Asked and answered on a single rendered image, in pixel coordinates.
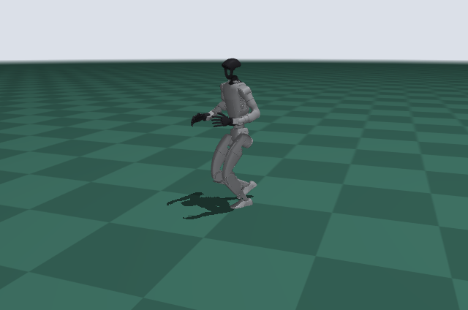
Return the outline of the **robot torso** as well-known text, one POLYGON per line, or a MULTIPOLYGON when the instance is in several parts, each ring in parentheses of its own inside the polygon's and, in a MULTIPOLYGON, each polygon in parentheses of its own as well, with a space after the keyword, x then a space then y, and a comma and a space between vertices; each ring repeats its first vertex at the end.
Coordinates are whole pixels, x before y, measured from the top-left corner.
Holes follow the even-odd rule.
MULTIPOLYGON (((223 85, 224 100, 227 108, 229 118, 240 118, 249 113, 249 107, 246 104, 244 98, 238 93, 239 86, 246 86, 245 83, 239 83, 237 80, 233 81, 235 84, 230 85, 229 80, 223 85)), ((230 130, 231 140, 234 141, 237 136, 241 133, 249 134, 248 128, 244 127, 244 124, 240 126, 233 126, 230 130)))

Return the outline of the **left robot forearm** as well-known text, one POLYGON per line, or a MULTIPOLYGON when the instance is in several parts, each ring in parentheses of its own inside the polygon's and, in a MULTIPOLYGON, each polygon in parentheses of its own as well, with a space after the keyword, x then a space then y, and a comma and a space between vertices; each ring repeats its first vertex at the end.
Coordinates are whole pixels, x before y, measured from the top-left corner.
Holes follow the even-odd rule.
POLYGON ((233 118, 233 124, 240 126, 242 124, 251 123, 255 119, 260 116, 260 112, 258 110, 254 110, 251 113, 246 114, 245 116, 241 116, 240 118, 233 118))

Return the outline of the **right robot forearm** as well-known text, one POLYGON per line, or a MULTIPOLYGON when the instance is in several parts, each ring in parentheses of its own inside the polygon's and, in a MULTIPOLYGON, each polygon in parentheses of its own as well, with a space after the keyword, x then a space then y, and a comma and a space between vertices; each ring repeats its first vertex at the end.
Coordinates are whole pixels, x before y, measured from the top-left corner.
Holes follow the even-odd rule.
POLYGON ((211 115, 207 116, 206 121, 210 121, 211 119, 213 119, 212 116, 217 116, 218 115, 217 113, 221 113, 221 112, 222 112, 222 109, 219 107, 219 105, 217 105, 213 110, 209 112, 211 115))

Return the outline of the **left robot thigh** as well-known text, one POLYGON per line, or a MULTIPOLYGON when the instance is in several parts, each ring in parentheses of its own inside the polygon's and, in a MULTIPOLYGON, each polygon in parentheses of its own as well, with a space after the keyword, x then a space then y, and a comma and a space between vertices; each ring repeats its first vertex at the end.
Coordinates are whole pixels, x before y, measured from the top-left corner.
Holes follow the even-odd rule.
MULTIPOLYGON (((226 157, 224 159, 223 169, 222 169, 222 178, 226 182, 226 177, 230 173, 234 173, 232 169, 237 164, 238 160, 242 156, 242 147, 249 148, 253 143, 253 139, 246 133, 239 134, 237 138, 233 141, 232 145, 228 149, 226 157)), ((234 173, 235 174, 235 173, 234 173)))

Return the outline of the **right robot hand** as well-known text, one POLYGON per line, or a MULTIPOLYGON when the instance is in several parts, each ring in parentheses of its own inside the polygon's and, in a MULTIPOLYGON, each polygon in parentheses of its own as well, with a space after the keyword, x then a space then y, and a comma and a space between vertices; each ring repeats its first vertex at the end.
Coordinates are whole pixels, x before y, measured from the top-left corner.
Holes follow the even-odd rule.
POLYGON ((211 115, 210 113, 204 113, 204 114, 198 113, 196 116, 192 117, 191 125, 193 126, 194 123, 202 121, 202 120, 206 121, 207 116, 210 116, 210 115, 211 115))

